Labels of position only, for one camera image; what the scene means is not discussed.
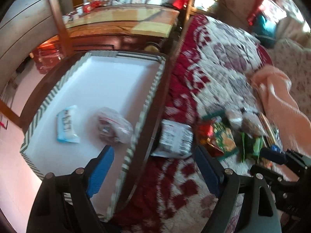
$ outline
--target white packet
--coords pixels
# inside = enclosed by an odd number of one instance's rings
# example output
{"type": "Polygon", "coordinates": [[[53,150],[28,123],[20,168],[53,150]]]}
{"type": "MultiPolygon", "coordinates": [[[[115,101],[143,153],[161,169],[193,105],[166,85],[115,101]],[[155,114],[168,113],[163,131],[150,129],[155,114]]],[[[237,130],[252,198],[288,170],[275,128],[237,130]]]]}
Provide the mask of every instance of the white packet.
{"type": "Polygon", "coordinates": [[[242,112],[236,109],[226,109],[225,114],[231,127],[235,130],[240,130],[243,122],[242,112]]]}
{"type": "Polygon", "coordinates": [[[192,155],[193,132],[189,125],[162,120],[162,133],[157,149],[151,156],[187,158],[192,155]]]}
{"type": "Polygon", "coordinates": [[[70,106],[57,114],[57,141],[80,143],[79,136],[73,129],[77,106],[70,106]]]}

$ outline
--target pink towel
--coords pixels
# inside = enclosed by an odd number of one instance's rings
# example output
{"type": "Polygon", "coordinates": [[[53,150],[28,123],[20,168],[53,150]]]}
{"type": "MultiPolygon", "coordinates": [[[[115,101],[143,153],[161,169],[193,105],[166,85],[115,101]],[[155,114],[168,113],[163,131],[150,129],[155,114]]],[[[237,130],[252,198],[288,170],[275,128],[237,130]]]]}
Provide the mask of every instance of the pink towel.
{"type": "MultiPolygon", "coordinates": [[[[251,78],[262,101],[266,117],[280,131],[283,149],[293,149],[301,154],[311,155],[311,123],[290,96],[291,81],[281,70],[266,65],[251,78]]],[[[297,176],[287,167],[280,167],[290,179],[297,176]]]]}

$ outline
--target metal screw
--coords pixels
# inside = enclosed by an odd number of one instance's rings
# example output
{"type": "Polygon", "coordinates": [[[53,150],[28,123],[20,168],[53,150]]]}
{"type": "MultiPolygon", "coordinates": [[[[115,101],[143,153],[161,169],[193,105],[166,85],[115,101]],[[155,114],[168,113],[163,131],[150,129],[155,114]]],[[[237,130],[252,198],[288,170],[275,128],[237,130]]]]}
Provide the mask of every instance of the metal screw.
{"type": "Polygon", "coordinates": [[[84,173],[83,167],[79,167],[78,169],[76,169],[76,174],[82,174],[82,173],[84,173]]]}
{"type": "Polygon", "coordinates": [[[232,175],[233,174],[233,170],[230,169],[230,168],[226,168],[225,169],[225,174],[232,175]]]}
{"type": "Polygon", "coordinates": [[[261,173],[256,173],[256,178],[259,180],[263,179],[263,175],[261,173]]]}
{"type": "Polygon", "coordinates": [[[45,177],[46,177],[47,179],[50,179],[50,178],[53,177],[53,173],[52,173],[52,172],[49,172],[49,173],[46,174],[45,177]]]}

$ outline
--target chair backrest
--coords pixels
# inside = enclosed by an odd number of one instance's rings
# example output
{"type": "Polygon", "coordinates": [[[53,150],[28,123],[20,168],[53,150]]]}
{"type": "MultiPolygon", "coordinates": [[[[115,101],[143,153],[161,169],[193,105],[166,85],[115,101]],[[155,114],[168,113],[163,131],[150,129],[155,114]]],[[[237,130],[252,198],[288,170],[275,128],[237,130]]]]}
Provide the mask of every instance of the chair backrest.
{"type": "MultiPolygon", "coordinates": [[[[57,34],[63,54],[72,56],[73,48],[58,0],[14,1],[0,22],[0,92],[23,60],[57,34]]],[[[20,126],[18,117],[3,102],[0,112],[20,126]]]]}

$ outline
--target striped tray border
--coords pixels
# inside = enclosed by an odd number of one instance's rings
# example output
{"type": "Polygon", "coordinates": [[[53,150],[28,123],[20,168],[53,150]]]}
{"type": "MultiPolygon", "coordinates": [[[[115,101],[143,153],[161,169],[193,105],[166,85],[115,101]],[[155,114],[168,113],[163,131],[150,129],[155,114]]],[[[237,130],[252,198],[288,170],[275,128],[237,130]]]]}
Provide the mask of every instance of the striped tray border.
{"type": "MultiPolygon", "coordinates": [[[[149,111],[149,108],[152,104],[153,98],[155,96],[155,93],[157,91],[158,85],[161,81],[162,74],[165,68],[166,59],[164,57],[158,56],[158,55],[151,55],[151,54],[143,54],[143,53],[135,53],[135,52],[128,52],[128,51],[105,51],[105,50],[98,50],[98,51],[90,51],[86,53],[83,57],[80,58],[67,72],[63,75],[63,77],[56,83],[54,88],[51,90],[51,92],[47,95],[43,103],[41,104],[40,108],[38,109],[37,113],[35,114],[31,124],[29,125],[29,128],[27,132],[25,133],[24,142],[21,146],[20,153],[26,163],[29,165],[29,167],[33,170],[33,172],[38,176],[39,179],[43,180],[44,175],[40,172],[40,170],[33,164],[33,162],[30,160],[29,157],[25,154],[25,151],[27,150],[28,144],[30,142],[30,139],[35,131],[35,128],[37,127],[40,119],[42,118],[43,113],[46,111],[47,107],[51,103],[51,101],[54,99],[58,91],[63,87],[63,85],[69,80],[69,78],[82,66],[82,64],[91,56],[98,56],[98,57],[113,57],[113,58],[131,58],[131,59],[140,59],[140,60],[151,60],[158,62],[159,69],[155,75],[155,78],[153,80],[153,83],[150,87],[149,93],[147,95],[147,99],[145,100],[143,110],[140,112],[139,120],[136,123],[133,136],[131,138],[130,146],[127,149],[126,156],[124,157],[124,161],[122,164],[122,170],[119,174],[119,177],[116,181],[115,189],[113,194],[110,198],[110,206],[107,209],[106,216],[103,216],[101,214],[97,214],[99,219],[102,221],[108,221],[113,216],[113,213],[115,211],[116,203],[119,199],[120,192],[122,189],[122,186],[124,184],[129,166],[131,164],[132,158],[134,156],[134,152],[136,149],[136,145],[138,142],[138,139],[140,137],[140,133],[145,125],[146,116],[149,111]]],[[[71,196],[70,194],[64,194],[65,200],[72,204],[71,196]]]]}

